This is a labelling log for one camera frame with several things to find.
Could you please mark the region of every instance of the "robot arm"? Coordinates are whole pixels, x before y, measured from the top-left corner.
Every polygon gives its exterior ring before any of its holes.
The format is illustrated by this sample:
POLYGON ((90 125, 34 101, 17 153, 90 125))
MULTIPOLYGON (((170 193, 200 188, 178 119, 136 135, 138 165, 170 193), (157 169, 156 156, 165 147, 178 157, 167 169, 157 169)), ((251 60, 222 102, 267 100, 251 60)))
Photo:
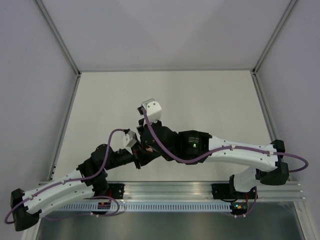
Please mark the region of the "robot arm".
POLYGON ((162 109, 154 99, 142 103, 138 110, 141 114, 145 114, 145 118, 139 120, 137 127, 140 141, 133 131, 124 130, 123 149, 113 151, 109 146, 107 151, 108 145, 101 144, 89 159, 66 176, 33 190, 14 190, 11 193, 11 208, 16 231, 33 226, 39 218, 69 203, 90 197, 107 196, 109 189, 106 180, 107 170, 129 163, 134 163, 135 167, 140 169, 141 166, 160 156, 167 161, 176 160, 186 165, 206 161, 249 166, 244 172, 230 177, 228 191, 231 196, 239 194, 245 196, 244 193, 252 191, 258 184, 282 185, 289 177, 288 165, 273 154, 284 151, 284 147, 279 148, 281 143, 283 144, 282 141, 268 145, 249 145, 227 141, 195 130, 177 133, 162 126, 160 121, 162 109), (247 151, 245 148, 268 151, 269 154, 247 151), (81 179, 93 176, 101 168, 104 169, 97 176, 81 179))

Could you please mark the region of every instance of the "gray floor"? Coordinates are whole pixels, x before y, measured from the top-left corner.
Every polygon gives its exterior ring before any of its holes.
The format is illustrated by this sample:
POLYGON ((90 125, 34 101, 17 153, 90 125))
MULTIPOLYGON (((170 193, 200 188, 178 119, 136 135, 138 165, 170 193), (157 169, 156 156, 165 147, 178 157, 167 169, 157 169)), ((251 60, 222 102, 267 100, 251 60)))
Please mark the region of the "gray floor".
MULTIPOLYGON (((54 212, 62 217, 67 212, 54 212)), ((81 216, 43 220, 37 240, 301 240, 292 206, 258 203, 246 218, 221 213, 124 212, 117 216, 81 216)))

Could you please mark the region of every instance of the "table surface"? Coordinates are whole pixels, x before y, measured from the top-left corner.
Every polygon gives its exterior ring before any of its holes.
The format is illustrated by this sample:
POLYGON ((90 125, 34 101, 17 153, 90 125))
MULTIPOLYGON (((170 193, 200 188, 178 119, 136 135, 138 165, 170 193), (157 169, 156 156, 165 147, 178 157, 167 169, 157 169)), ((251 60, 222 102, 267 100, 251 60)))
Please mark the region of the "table surface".
MULTIPOLYGON (((230 141, 268 144, 270 138, 249 71, 84 72, 72 106, 54 179, 71 172, 107 143, 116 128, 135 131, 137 107, 154 98, 161 121, 175 132, 197 130, 230 141)), ((111 147, 123 148, 122 133, 111 147)), ((185 165, 162 157, 141 169, 109 170, 108 181, 226 181, 246 169, 231 163, 185 165)))

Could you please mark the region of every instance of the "robotic arm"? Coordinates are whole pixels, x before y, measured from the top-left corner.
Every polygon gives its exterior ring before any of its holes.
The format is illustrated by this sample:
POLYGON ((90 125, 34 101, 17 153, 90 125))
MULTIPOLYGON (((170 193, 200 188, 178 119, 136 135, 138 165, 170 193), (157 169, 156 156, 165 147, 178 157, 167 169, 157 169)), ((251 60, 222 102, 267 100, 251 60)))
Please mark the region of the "robotic arm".
POLYGON ((281 157, 285 152, 281 140, 268 145, 250 145, 227 141, 196 130, 177 133, 162 126, 162 108, 154 99, 143 102, 138 111, 144 115, 137 127, 140 141, 135 132, 120 129, 124 132, 123 149, 113 151, 110 141, 101 144, 89 159, 66 176, 33 190, 14 190, 11 193, 10 213, 13 215, 15 230, 28 229, 39 218, 69 203, 107 196, 107 170, 129 163, 134 163, 140 169, 160 156, 167 161, 175 160, 186 165, 225 162, 249 166, 244 172, 230 177, 227 186, 229 198, 224 199, 244 197, 259 184, 283 185, 289 177, 288 165, 281 157))

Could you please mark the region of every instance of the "white tabletop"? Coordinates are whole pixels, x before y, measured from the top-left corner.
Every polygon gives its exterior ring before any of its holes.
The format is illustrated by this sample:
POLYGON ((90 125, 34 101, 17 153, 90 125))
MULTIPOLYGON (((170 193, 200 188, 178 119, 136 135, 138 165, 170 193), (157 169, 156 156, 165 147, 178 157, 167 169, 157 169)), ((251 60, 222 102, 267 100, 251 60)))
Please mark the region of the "white tabletop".
MULTIPOLYGON (((154 98, 161 121, 175 132, 197 130, 230 141, 268 144, 270 138, 249 71, 82 73, 54 179, 75 169, 116 128, 136 132, 137 107, 154 98)), ((123 148, 122 133, 111 147, 123 148)), ((141 169, 133 163, 107 171, 108 181, 225 181, 246 169, 211 162, 184 165, 162 157, 141 169)))

